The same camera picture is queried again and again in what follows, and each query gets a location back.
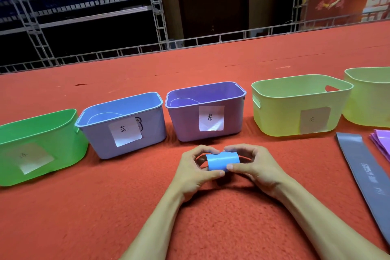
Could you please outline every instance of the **purple bin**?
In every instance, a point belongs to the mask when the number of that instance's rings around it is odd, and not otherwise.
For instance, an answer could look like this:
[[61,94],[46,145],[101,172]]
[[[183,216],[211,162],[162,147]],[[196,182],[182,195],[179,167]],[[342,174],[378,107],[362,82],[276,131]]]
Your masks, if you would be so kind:
[[165,107],[178,139],[188,142],[240,132],[245,95],[235,82],[218,82],[170,91]]

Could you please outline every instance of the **hand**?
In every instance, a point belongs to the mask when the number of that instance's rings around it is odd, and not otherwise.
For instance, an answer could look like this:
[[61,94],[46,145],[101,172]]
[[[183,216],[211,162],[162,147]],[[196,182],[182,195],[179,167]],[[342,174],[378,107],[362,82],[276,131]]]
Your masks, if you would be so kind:
[[246,174],[264,193],[273,198],[276,198],[276,186],[290,179],[265,147],[239,144],[226,146],[225,151],[237,152],[238,155],[250,159],[251,162],[240,159],[239,164],[228,164],[227,169]]
[[169,188],[179,191],[183,196],[183,202],[190,200],[205,182],[225,175],[225,172],[221,170],[200,169],[202,163],[206,161],[204,157],[198,158],[203,153],[219,154],[219,151],[210,146],[199,145],[181,156],[178,169]]

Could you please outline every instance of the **dark wooden door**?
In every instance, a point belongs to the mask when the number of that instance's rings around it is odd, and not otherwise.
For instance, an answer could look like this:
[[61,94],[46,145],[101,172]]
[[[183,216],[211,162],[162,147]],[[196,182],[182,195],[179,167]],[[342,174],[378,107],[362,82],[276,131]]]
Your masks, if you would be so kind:
[[179,0],[179,4],[184,38],[248,29],[249,0]]

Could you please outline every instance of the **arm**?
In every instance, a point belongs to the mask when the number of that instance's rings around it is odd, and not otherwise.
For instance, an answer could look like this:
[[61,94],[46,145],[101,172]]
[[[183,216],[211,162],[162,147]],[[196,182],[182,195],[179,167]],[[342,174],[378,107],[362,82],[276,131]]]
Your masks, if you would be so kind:
[[251,160],[227,168],[246,174],[263,192],[283,203],[322,260],[390,260],[387,253],[354,231],[288,176],[266,148],[241,144],[227,146],[225,150]]
[[225,175],[224,171],[200,169],[206,159],[197,157],[206,152],[219,153],[218,150],[204,145],[183,153],[172,183],[121,260],[165,259],[173,224],[181,204],[190,200],[206,181]]

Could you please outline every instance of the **metal railing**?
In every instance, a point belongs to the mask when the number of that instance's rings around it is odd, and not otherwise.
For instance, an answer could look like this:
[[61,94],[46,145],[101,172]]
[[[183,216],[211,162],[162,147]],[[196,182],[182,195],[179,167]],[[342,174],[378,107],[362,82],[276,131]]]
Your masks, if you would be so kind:
[[[174,41],[162,41],[154,44],[139,45],[134,47],[124,47],[120,49],[111,49],[108,51],[90,52],[80,55],[68,55],[57,57],[57,65],[63,66],[75,63],[86,63],[92,61],[117,59],[120,57],[131,57],[134,55],[152,54],[157,52],[171,51],[176,49],[188,49],[198,46],[210,46],[219,43],[227,43],[234,41],[257,39],[262,37],[270,37],[288,33],[299,33],[305,31],[313,31],[318,29],[326,29],[338,26],[376,22],[375,16],[370,14],[359,15],[344,15],[335,16],[332,18],[323,18],[312,21],[300,21],[290,24],[283,24],[270,27],[255,28],[249,30],[235,31],[229,33],[201,36],[195,38],[186,38]],[[28,71],[33,69],[55,67],[45,63],[45,61],[31,61],[26,63],[15,63],[0,66],[0,74],[14,73],[20,71]]]

